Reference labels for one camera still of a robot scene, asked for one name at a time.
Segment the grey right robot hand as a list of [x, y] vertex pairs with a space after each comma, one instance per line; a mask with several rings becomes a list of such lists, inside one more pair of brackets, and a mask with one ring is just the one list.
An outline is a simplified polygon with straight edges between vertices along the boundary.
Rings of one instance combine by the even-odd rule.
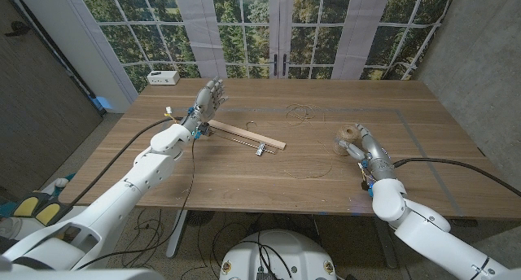
[[396, 179], [388, 153], [364, 125], [344, 126], [341, 133], [337, 133], [335, 145], [353, 159], [366, 161], [367, 169], [376, 181]]

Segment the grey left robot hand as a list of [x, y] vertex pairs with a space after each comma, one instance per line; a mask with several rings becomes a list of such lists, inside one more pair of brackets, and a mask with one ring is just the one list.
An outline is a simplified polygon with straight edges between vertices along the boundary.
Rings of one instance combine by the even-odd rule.
[[208, 123], [218, 108], [228, 99], [220, 77], [214, 77], [197, 94], [193, 109], [182, 119], [181, 125], [194, 132], [202, 123]]

